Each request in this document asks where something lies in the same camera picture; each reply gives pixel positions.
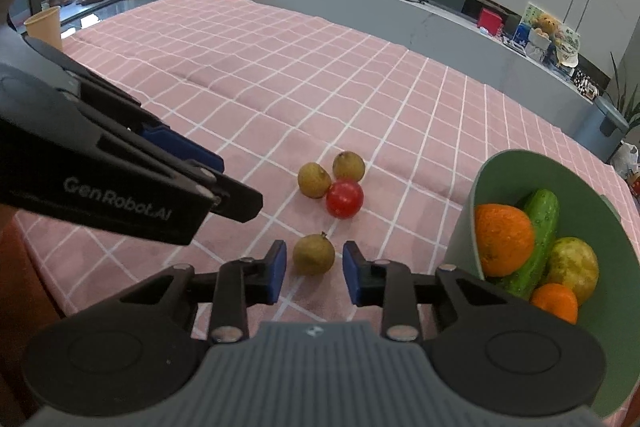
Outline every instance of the yellow cup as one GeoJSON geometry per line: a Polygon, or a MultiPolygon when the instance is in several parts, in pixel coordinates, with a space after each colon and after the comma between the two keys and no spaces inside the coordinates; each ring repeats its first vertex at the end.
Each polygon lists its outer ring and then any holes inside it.
{"type": "Polygon", "coordinates": [[[60,6],[47,8],[32,15],[24,22],[30,37],[40,39],[54,48],[62,51],[62,37],[60,36],[60,6]]]}

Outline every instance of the green basket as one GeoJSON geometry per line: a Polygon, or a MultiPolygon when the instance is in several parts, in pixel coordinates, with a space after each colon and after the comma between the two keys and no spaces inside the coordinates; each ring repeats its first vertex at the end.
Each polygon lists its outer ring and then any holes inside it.
{"type": "Polygon", "coordinates": [[[623,404],[640,375],[640,265],[620,216],[606,198],[551,158],[523,150],[497,153],[476,176],[445,263],[484,279],[476,247],[475,207],[516,204],[537,188],[548,188],[558,197],[558,237],[579,237],[598,256],[600,279],[593,296],[580,307],[578,325],[600,342],[607,357],[607,374],[592,406],[604,418],[623,404]]]}

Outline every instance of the red box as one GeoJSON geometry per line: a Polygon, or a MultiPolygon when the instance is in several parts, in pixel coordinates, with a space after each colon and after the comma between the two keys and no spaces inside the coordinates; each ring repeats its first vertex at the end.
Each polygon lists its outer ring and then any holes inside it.
{"type": "Polygon", "coordinates": [[[502,29],[502,18],[497,13],[491,12],[487,8],[482,8],[478,19],[478,27],[486,28],[495,37],[502,29]]]}

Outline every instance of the gray trash bin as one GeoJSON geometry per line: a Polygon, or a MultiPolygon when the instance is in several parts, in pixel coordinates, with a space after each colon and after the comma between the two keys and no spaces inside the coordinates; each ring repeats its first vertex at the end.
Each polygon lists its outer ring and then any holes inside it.
{"type": "Polygon", "coordinates": [[[629,131],[629,124],[606,98],[599,96],[573,136],[580,145],[607,162],[629,131]]]}

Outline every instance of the cherry tomato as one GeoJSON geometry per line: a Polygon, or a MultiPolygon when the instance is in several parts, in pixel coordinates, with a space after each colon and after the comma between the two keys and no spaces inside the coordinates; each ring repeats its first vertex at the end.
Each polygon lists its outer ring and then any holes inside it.
{"type": "Polygon", "coordinates": [[[338,219],[349,219],[355,216],[364,203],[364,192],[357,182],[338,180],[334,182],[326,194],[326,209],[338,219]]]}

